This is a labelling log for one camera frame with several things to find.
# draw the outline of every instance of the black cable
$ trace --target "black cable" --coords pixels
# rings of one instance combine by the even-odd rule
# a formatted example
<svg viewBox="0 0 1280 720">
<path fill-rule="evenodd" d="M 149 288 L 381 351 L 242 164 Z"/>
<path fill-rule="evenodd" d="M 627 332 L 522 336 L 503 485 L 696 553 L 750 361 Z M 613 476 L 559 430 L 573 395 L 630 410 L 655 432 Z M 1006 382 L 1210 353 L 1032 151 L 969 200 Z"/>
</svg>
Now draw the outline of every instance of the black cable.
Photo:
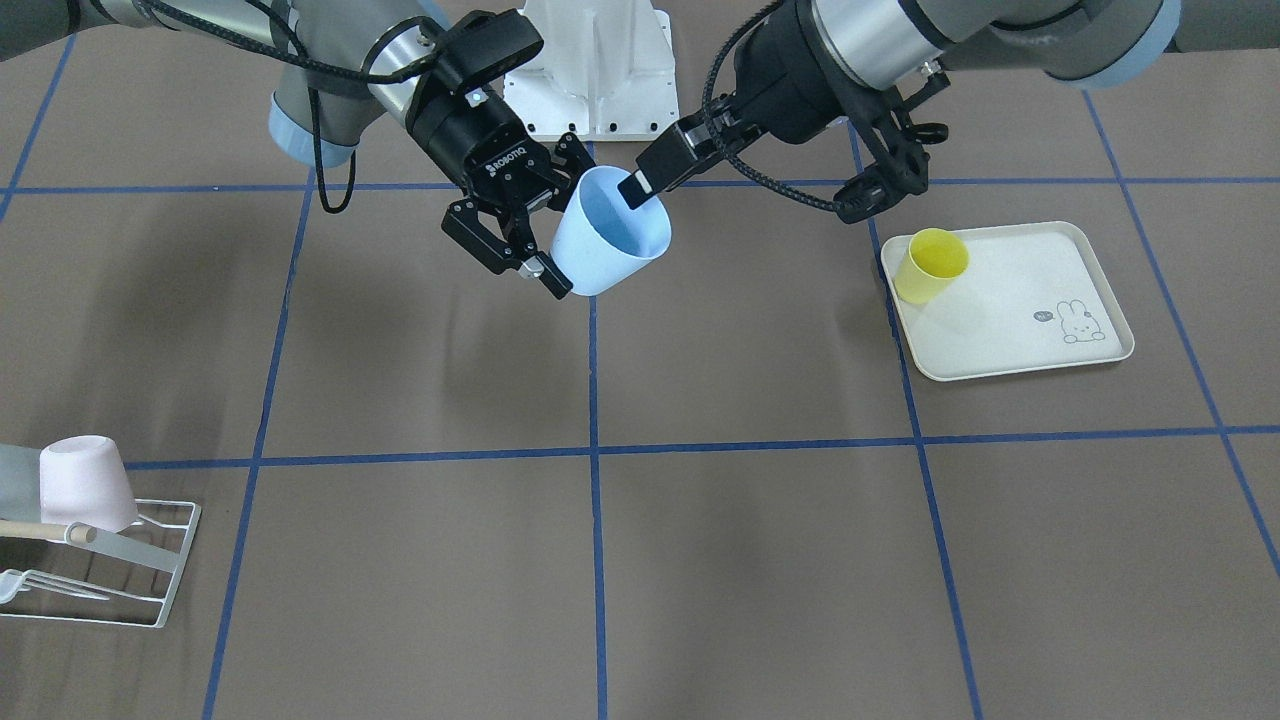
<svg viewBox="0 0 1280 720">
<path fill-rule="evenodd" d="M 289 27 L 289 22 L 287 19 L 280 17 L 279 13 L 276 13 L 260 0 L 244 0 L 244 3 L 252 5 L 260 13 L 266 15 L 266 19 L 270 20 L 270 23 L 275 26 L 275 28 L 279 29 L 289 40 L 289 42 L 293 45 L 293 49 L 297 51 L 300 58 L 303 59 L 310 58 L 306 45 L 302 44 L 302 40 L 298 37 L 298 35 L 293 31 L 292 27 Z M 356 190 L 356 152 L 352 151 L 351 160 L 348 161 L 349 168 L 347 170 L 347 191 L 342 197 L 342 202 L 339 202 L 338 205 L 330 205 L 329 191 L 325 187 L 325 179 L 324 179 L 324 152 L 320 146 L 320 94 L 316 91 L 316 88 L 307 86 L 307 100 L 311 104 L 311 151 L 315 158 L 316 188 L 320 191 L 320 206 L 324 208 L 325 213 L 329 213 L 330 215 L 337 215 L 338 213 L 346 210 L 348 205 L 351 205 L 351 196 Z"/>
<path fill-rule="evenodd" d="M 288 53 L 283 53 L 265 42 L 259 42 L 252 37 L 241 35 L 220 24 L 211 23 L 201 17 L 192 15 L 191 13 L 187 13 L 184 10 L 179 10 L 178 8 L 174 8 L 168 3 L 161 3 L 160 0 L 134 0 L 134 1 L 145 6 L 146 9 L 151 10 L 152 13 L 159 13 L 161 15 L 175 19 L 182 24 L 193 27 L 201 32 L 209 33 L 220 40 L 225 40 L 227 42 L 230 42 L 232 45 L 242 50 L 256 53 L 259 55 L 266 55 L 268 58 L 300 67 L 305 70 L 324 73 L 328 76 L 349 79 L 353 82 L 361 82 L 365 85 L 398 85 L 407 79 L 426 73 L 428 70 L 431 69 L 433 64 L 433 60 L 424 58 L 420 60 L 415 60 L 390 74 L 379 76 L 379 74 L 364 73 L 360 70 L 352 70 L 349 68 L 342 68 L 338 65 L 321 63 L 319 60 L 312 60 L 311 58 L 302 56 L 301 53 L 298 55 L 291 55 Z"/>
<path fill-rule="evenodd" d="M 755 182 L 762 187 L 777 192 L 783 197 L 795 200 L 796 202 L 803 202 L 805 205 L 809 205 L 810 208 L 817 208 L 818 210 L 824 210 L 827 213 L 835 213 L 836 211 L 835 202 L 829 200 L 823 200 L 820 197 L 815 197 L 813 195 L 809 195 L 808 192 L 801 192 L 783 182 L 771 178 L 769 176 L 744 163 L 742 159 L 737 156 L 737 152 L 733 152 L 732 150 L 728 149 L 728 145 L 724 142 L 724 138 L 721 137 L 719 127 L 712 118 L 712 108 L 710 108 L 712 95 L 716 92 L 716 78 L 719 77 L 721 65 L 724 64 L 724 59 L 728 58 L 728 54 L 733 50 L 735 45 L 741 42 L 742 38 L 746 37 L 749 32 L 755 29 L 755 26 L 764 22 L 764 18 L 769 17 L 771 14 L 773 14 L 774 10 L 781 8 L 782 3 L 783 0 L 774 0 L 773 3 L 769 3 L 769 5 L 767 5 L 760 12 L 755 13 L 755 15 L 753 15 L 751 19 L 742 23 L 742 27 L 733 31 L 733 35 L 730 36 L 730 38 L 719 49 L 719 53 L 716 54 L 716 59 L 712 60 L 712 69 L 710 72 L 707 73 L 707 83 L 703 86 L 703 123 L 707 126 L 707 132 L 708 135 L 710 135 L 712 142 L 716 143 L 716 150 L 721 155 L 723 155 L 724 159 L 728 160 L 728 164 L 732 165 L 733 169 L 741 173 L 744 177 L 746 177 L 748 179 Z"/>
</svg>

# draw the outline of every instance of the bunny illustration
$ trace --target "bunny illustration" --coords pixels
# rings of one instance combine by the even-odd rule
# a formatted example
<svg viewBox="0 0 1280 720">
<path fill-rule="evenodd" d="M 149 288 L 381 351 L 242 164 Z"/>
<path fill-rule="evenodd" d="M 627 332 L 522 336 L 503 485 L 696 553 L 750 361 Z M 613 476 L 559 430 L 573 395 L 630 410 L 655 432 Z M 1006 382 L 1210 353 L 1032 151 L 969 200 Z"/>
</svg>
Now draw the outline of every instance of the bunny illustration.
<svg viewBox="0 0 1280 720">
<path fill-rule="evenodd" d="M 1057 316 L 1062 319 L 1062 336 L 1068 345 L 1093 342 L 1107 337 L 1102 333 L 1102 325 L 1093 319 L 1093 314 L 1079 300 L 1059 302 Z"/>
</svg>

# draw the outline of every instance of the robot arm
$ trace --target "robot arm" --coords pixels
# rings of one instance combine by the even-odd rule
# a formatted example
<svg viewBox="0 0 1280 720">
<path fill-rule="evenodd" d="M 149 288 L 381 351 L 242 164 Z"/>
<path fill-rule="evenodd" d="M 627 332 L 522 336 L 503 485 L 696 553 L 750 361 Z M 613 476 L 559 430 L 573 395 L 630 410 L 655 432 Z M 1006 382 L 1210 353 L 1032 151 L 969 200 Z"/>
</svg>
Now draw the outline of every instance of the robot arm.
<svg viewBox="0 0 1280 720">
<path fill-rule="evenodd" d="M 420 0 L 10 0 L 0 60 L 104 24 L 209 35 L 291 63 L 271 99 L 273 137 L 323 172 L 351 160 L 364 129 L 390 114 L 460 188 L 442 228 L 493 273 L 513 269 L 556 296 L 572 283 L 539 250 L 530 215 L 563 211 L 594 161 L 572 135 L 553 150 L 489 87 L 543 41 L 515 10 L 474 12 L 447 27 Z M 490 215 L 502 237 L 481 215 Z"/>
<path fill-rule="evenodd" d="M 736 88 L 712 97 L 718 64 L 741 40 Z M 637 158 L 618 190 L 631 208 L 719 161 L 795 200 L 855 223 L 928 188 L 927 145 L 946 126 L 910 113 L 950 81 L 948 68 L 1039 68 L 1082 88 L 1130 79 L 1166 50 L 1280 45 L 1274 0 L 778 0 L 726 44 L 703 108 L 668 128 Z M 904 99 L 913 73 L 924 88 Z M 772 135 L 801 143 L 847 115 L 874 163 L 832 201 L 782 186 L 737 158 Z"/>
</svg>

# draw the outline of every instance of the paper cup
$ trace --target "paper cup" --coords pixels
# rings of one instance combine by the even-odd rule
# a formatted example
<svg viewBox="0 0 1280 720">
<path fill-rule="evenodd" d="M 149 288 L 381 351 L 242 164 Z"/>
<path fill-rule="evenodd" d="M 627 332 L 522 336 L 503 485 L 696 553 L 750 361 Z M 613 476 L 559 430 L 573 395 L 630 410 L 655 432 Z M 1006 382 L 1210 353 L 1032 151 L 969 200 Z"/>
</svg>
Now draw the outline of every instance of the paper cup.
<svg viewBox="0 0 1280 720">
<path fill-rule="evenodd" d="M 906 256 L 893 274 L 893 290 L 902 300 L 923 305 L 968 268 L 969 249 L 964 241 L 943 229 L 923 229 L 911 236 Z"/>
<path fill-rule="evenodd" d="M 628 173 L 596 165 L 577 182 L 564 208 L 552 260 L 573 283 L 575 295 L 599 295 L 667 251 L 671 218 L 657 197 L 627 208 L 618 183 Z"/>
<path fill-rule="evenodd" d="M 79 436 L 41 451 L 41 521 L 86 523 L 115 533 L 137 518 L 138 506 L 115 441 Z"/>
</svg>

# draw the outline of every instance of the light blue joint cap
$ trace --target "light blue joint cap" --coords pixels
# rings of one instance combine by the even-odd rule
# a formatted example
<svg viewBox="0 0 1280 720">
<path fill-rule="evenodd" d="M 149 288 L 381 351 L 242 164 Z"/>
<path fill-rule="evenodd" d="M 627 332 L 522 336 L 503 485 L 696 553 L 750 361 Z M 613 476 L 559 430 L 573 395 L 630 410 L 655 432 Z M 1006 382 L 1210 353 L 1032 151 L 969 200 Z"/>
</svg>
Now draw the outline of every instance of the light blue joint cap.
<svg viewBox="0 0 1280 720">
<path fill-rule="evenodd" d="M 417 4 L 422 6 L 422 10 L 431 17 L 435 22 L 440 23 L 440 27 L 448 29 L 449 15 L 444 14 L 444 10 L 431 0 L 417 0 Z"/>
<path fill-rule="evenodd" d="M 1160 12 L 1156 13 L 1156 19 L 1151 20 L 1151 27 L 1123 58 L 1100 73 L 1080 79 L 1062 81 L 1062 83 L 1078 90 L 1102 90 L 1129 82 L 1142 74 L 1165 53 L 1174 36 L 1178 35 L 1178 26 L 1181 20 L 1183 0 L 1165 0 L 1160 5 Z"/>
<path fill-rule="evenodd" d="M 271 140 L 280 146 L 285 155 L 308 168 L 316 164 L 315 136 L 311 135 L 311 131 L 293 122 L 293 118 L 280 109 L 274 94 L 271 95 L 271 114 L 266 119 L 266 128 L 271 132 Z M 342 165 L 355 152 L 355 145 L 335 145 L 320 138 L 320 164 L 325 168 Z"/>
</svg>

